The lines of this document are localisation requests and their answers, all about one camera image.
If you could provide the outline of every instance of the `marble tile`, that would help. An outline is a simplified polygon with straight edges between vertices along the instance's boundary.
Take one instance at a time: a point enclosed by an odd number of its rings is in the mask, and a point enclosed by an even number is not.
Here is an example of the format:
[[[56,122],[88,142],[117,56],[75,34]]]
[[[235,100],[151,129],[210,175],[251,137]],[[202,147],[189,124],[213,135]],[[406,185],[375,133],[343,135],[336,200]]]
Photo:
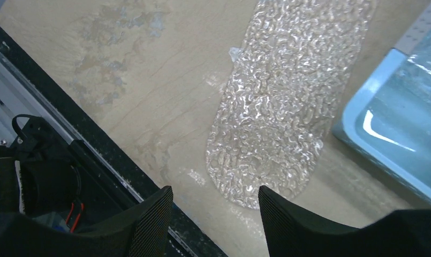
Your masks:
[[[429,0],[379,1],[343,105]],[[267,256],[260,213],[224,199],[205,149],[256,1],[6,0],[0,25],[229,256]],[[295,202],[365,226],[423,206],[329,135]]]

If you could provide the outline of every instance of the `clear textured mat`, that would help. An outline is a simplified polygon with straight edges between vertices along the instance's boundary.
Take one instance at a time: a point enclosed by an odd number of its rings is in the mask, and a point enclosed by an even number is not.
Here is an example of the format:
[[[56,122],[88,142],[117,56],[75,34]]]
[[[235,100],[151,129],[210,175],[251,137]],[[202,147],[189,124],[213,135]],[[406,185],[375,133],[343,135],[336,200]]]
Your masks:
[[[375,0],[261,1],[223,94],[207,168],[230,201],[258,209],[309,181],[360,51]]]

